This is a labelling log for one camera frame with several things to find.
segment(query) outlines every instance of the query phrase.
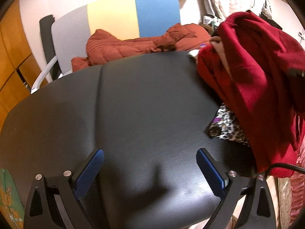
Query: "pink ruffled cloth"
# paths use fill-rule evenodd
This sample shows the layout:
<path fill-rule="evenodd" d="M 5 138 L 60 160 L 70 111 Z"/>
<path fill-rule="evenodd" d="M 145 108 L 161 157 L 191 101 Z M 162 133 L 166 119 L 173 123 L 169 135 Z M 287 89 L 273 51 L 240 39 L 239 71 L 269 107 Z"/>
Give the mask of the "pink ruffled cloth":
<path fill-rule="evenodd" d="M 305 168 L 305 141 L 303 141 L 300 149 L 298 150 L 298 158 L 296 165 Z M 290 212 L 290 225 L 298 217 L 303 205 L 305 204 L 305 175 L 295 172 L 290 177 L 291 185 L 291 212 Z"/>

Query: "screw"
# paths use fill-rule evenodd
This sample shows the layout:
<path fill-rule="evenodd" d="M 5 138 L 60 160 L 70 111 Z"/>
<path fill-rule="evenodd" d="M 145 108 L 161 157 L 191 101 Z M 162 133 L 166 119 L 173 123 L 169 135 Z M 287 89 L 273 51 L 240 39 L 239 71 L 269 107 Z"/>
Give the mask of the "screw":
<path fill-rule="evenodd" d="M 263 175 L 258 175 L 258 176 L 257 176 L 257 178 L 258 178 L 258 180 L 260 180 L 260 181 L 265 180 L 265 178 L 264 178 L 264 176 L 263 176 Z"/>
<path fill-rule="evenodd" d="M 42 178 L 42 174 L 38 174 L 38 175 L 35 176 L 36 180 L 40 180 L 41 178 Z"/>
<path fill-rule="evenodd" d="M 230 170 L 230 171 L 229 171 L 229 175 L 230 175 L 231 177 L 236 177 L 236 176 L 237 176 L 237 173 L 236 173 L 235 171 L 233 171 L 233 170 Z"/>
<path fill-rule="evenodd" d="M 72 172 L 71 172 L 70 170 L 66 170 L 66 171 L 63 173 L 63 175 L 64 175 L 65 177 L 69 177 L 71 174 L 72 174 Z"/>

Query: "chair armrest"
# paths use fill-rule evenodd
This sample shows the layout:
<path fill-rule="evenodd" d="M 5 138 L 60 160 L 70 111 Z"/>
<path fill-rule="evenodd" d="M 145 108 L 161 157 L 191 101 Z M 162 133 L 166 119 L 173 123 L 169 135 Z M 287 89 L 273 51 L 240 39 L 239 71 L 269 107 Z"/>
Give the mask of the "chair armrest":
<path fill-rule="evenodd" d="M 51 68 L 54 66 L 56 61 L 57 61 L 57 57 L 55 56 L 54 58 L 51 59 L 51 61 L 47 64 L 47 66 L 41 71 L 41 73 L 39 74 L 39 76 L 37 77 L 36 81 L 33 84 L 33 87 L 31 89 L 31 94 L 33 94 L 40 88 L 43 79 L 50 72 Z"/>

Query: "chair backrest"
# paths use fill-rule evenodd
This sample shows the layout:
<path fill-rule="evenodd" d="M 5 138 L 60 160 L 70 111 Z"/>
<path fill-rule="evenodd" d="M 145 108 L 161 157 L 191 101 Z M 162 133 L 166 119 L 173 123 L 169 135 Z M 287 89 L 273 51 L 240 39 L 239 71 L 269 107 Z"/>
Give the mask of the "chair backrest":
<path fill-rule="evenodd" d="M 63 74 L 71 59 L 86 57 L 86 43 L 97 29 L 118 39 L 160 36 L 180 22 L 178 0 L 98 0 L 79 7 L 52 25 L 55 53 Z"/>

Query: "black leather surface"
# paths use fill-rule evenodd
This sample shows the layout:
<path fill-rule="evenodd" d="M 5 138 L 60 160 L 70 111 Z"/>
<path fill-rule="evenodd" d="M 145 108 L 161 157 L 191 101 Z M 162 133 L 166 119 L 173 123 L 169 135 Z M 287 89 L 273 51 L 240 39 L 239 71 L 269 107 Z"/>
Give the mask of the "black leather surface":
<path fill-rule="evenodd" d="M 25 204 L 37 173 L 73 169 L 96 145 L 105 163 L 83 203 L 98 225 L 100 186 L 112 229 L 184 228 L 211 216 L 219 203 L 196 165 L 199 148 L 229 169 L 253 174 L 249 148 L 205 133 L 220 102 L 186 52 L 90 67 L 50 83 L 9 113 L 0 167 L 10 171 Z"/>

